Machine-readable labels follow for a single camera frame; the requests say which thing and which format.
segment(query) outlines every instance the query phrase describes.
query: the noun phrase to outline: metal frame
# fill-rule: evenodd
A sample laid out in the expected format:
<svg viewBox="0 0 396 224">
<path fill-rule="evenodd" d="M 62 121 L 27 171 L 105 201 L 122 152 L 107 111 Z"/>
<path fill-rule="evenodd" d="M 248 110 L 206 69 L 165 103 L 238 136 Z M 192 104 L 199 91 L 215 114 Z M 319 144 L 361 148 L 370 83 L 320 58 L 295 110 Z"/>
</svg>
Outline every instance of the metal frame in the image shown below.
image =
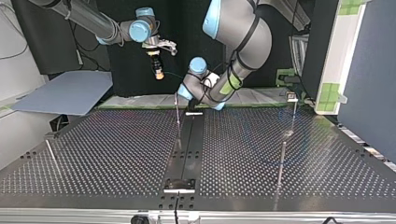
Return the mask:
<svg viewBox="0 0 396 224">
<path fill-rule="evenodd" d="M 157 218 L 157 223 L 175 223 L 173 211 L 78 210 L 78 209 L 0 209 L 0 223 L 130 223 L 133 216 Z M 344 223 L 394 223 L 393 214 L 362 213 L 241 213 L 178 212 L 181 223 L 322 223 L 336 217 Z"/>
<path fill-rule="evenodd" d="M 396 175 L 381 161 L 378 161 L 375 157 L 363 150 L 363 148 L 350 139 L 346 134 L 341 132 L 336 126 L 331 125 L 329 121 L 325 118 L 318 116 L 316 119 L 325 122 L 326 127 L 328 127 L 334 136 L 340 138 L 342 142 L 350 148 L 353 148 L 354 153 L 370 164 L 377 173 L 383 174 L 391 182 L 396 182 Z M 135 214 L 137 210 L 131 210 L 128 212 L 123 210 L 108 210 L 108 209 L 147 209 L 150 215 L 160 214 L 161 221 L 169 222 L 174 221 L 174 210 L 178 211 L 180 220 L 189 220 L 192 215 L 197 213 L 201 217 L 202 222 L 215 222 L 224 221 L 232 222 L 234 220 L 251 220 L 251 221 L 266 221 L 266 220 L 324 220 L 328 215 L 341 215 L 345 213 L 284 213 L 284 212 L 263 212 L 263 211 L 348 211 L 348 212 L 368 212 L 368 214 L 361 213 L 349 213 L 344 217 L 345 219 L 355 218 L 353 220 L 370 220 L 370 218 L 377 219 L 379 221 L 394 221 L 396 215 L 378 215 L 372 216 L 370 212 L 394 212 L 395 200 L 390 197 L 387 200 L 379 200 L 377 198 L 373 199 L 342 199 L 342 198 L 321 198 L 315 199 L 309 197 L 300 197 L 294 199 L 285 199 L 273 197 L 271 199 L 263 198 L 204 198 L 200 196 L 199 186 L 200 186 L 200 174 L 202 167 L 202 155 L 203 155 L 203 138 L 204 138 L 204 126 L 205 126 L 205 116 L 190 116 L 183 119 L 183 126 L 180 133 L 180 145 L 175 144 L 174 153 L 177 151 L 176 162 L 170 160 L 168 163 L 167 171 L 165 172 L 163 184 L 166 183 L 168 178 L 180 178 L 180 179 L 195 179 L 197 189 L 195 193 L 191 194 L 161 194 L 152 198 L 148 197 L 127 197 L 127 198 L 108 198 L 108 197 L 88 197 L 88 196 L 64 196 L 64 197 L 43 197 L 41 195 L 6 195 L 0 198 L 0 204 L 6 207 L 14 207 L 16 209 L 0 208 L 0 223 L 3 220 L 9 220 L 7 218 L 12 218 L 16 216 L 15 214 L 24 213 L 23 216 L 18 216 L 17 219 L 25 218 L 29 214 L 35 214 L 35 217 L 40 217 L 42 220 L 48 222 L 52 221 L 52 218 L 57 217 L 58 213 L 63 214 L 59 216 L 65 216 L 67 212 L 70 212 L 71 222 L 74 220 L 81 220 L 80 218 L 102 218 L 105 216 L 111 216 L 111 218 L 130 218 L 131 214 Z M 68 129 L 64 129 L 63 132 L 67 133 L 75 126 L 70 126 Z M 46 150 L 46 145 L 43 143 L 40 146 L 32 149 L 29 155 L 32 155 L 31 159 L 35 156 L 34 152 L 41 152 Z M 20 167 L 22 164 L 27 162 L 27 158 L 20 159 L 11 163 L 7 169 L 0 171 L 0 179 L 15 169 Z M 357 204 L 365 204 L 365 206 L 357 207 Z M 22 207 L 46 207 L 46 209 L 21 209 Z M 202 211 L 225 211 L 225 212 L 202 212 Z M 254 212 L 230 212 L 230 211 L 257 211 Z"/>
</svg>

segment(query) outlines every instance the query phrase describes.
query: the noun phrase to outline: perforated metal surface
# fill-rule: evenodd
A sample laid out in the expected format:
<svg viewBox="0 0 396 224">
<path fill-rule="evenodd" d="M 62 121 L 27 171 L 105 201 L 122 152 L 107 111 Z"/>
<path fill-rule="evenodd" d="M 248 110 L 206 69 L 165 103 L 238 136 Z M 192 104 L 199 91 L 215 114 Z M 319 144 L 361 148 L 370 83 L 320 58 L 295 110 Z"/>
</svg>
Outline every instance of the perforated metal surface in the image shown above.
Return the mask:
<svg viewBox="0 0 396 224">
<path fill-rule="evenodd" d="M 199 195 L 217 200 L 220 210 L 251 209 L 248 200 L 280 207 L 282 200 L 301 199 L 322 207 L 338 199 L 384 199 L 396 205 L 396 174 L 336 130 L 325 118 L 303 110 L 295 119 L 287 108 L 206 110 Z M 283 142 L 286 157 L 278 189 Z M 311 205 L 305 208 L 315 209 Z"/>
<path fill-rule="evenodd" d="M 2 180 L 0 193 L 159 194 L 177 137 L 173 111 L 98 111 Z"/>
<path fill-rule="evenodd" d="M 171 169 L 196 178 L 184 208 L 396 213 L 396 174 L 322 116 L 301 110 L 294 119 L 287 108 L 204 114 L 185 118 L 182 129 L 184 155 L 198 159 Z M 172 209 L 162 187 L 177 134 L 175 111 L 95 112 L 51 142 L 57 160 L 43 148 L 0 171 L 0 207 Z"/>
</svg>

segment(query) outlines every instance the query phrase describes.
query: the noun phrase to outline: black bracket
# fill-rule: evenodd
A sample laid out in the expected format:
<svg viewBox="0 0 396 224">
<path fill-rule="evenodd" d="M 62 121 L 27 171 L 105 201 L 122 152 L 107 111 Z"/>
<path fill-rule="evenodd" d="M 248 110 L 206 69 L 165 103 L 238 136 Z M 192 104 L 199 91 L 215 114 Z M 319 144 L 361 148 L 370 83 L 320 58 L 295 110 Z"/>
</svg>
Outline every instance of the black bracket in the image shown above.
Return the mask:
<svg viewBox="0 0 396 224">
<path fill-rule="evenodd" d="M 195 179 L 167 179 L 164 193 L 195 193 Z"/>
</svg>

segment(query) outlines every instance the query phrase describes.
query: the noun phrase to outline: green tape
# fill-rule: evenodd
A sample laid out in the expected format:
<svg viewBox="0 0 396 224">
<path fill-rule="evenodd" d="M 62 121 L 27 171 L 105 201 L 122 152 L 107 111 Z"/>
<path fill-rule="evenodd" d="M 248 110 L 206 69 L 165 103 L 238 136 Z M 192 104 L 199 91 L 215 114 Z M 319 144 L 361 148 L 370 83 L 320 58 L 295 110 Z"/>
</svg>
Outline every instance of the green tape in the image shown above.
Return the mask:
<svg viewBox="0 0 396 224">
<path fill-rule="evenodd" d="M 228 94 L 230 94 L 230 92 L 233 91 L 233 88 L 239 89 L 239 88 L 241 88 L 241 85 L 239 83 L 238 78 L 236 78 L 233 74 L 231 74 L 230 80 L 224 84 L 224 86 L 220 90 L 220 93 L 223 95 L 228 95 Z"/>
<path fill-rule="evenodd" d="M 338 83 L 323 83 L 317 110 L 333 112 L 338 104 L 339 89 L 340 84 Z"/>
<path fill-rule="evenodd" d="M 3 105 L 2 107 L 0 107 L 0 111 L 2 110 L 9 110 L 11 109 L 12 105 Z"/>
<path fill-rule="evenodd" d="M 288 68 L 288 69 L 278 69 L 276 71 L 276 85 L 278 87 L 280 86 L 292 86 L 292 83 L 285 83 L 284 81 L 280 80 L 280 76 L 287 76 L 287 77 L 294 77 L 295 76 L 295 71 L 294 68 Z"/>
<path fill-rule="evenodd" d="M 363 3 L 363 0 L 342 0 L 341 8 L 338 11 L 338 15 L 358 15 L 359 8 Z"/>
</svg>

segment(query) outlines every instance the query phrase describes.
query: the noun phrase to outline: wall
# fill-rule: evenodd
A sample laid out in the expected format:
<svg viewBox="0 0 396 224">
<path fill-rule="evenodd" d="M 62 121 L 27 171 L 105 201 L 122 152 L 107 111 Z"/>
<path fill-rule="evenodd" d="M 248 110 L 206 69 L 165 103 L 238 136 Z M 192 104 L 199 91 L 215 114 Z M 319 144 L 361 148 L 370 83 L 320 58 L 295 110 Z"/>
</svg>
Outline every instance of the wall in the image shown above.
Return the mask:
<svg viewBox="0 0 396 224">
<path fill-rule="evenodd" d="M 15 16 L 6 11 L 18 25 Z M 26 42 L 2 14 L 0 31 L 0 58 L 24 49 Z M 18 57 L 0 60 L 0 169 L 37 146 L 43 141 L 43 135 L 50 132 L 49 121 L 54 115 L 16 112 L 7 106 L 43 84 L 45 77 L 39 74 L 29 50 Z"/>
<path fill-rule="evenodd" d="M 367 3 L 338 119 L 396 162 L 396 1 Z"/>
<path fill-rule="evenodd" d="M 2 2 L 10 5 L 9 0 Z M 15 16 L 7 9 L 6 12 L 14 24 L 18 24 Z M 26 42 L 2 15 L 0 18 L 0 58 L 3 58 L 21 52 Z M 33 90 L 44 83 L 44 77 L 39 74 L 29 50 L 16 58 L 0 60 L 0 101 Z"/>
</svg>

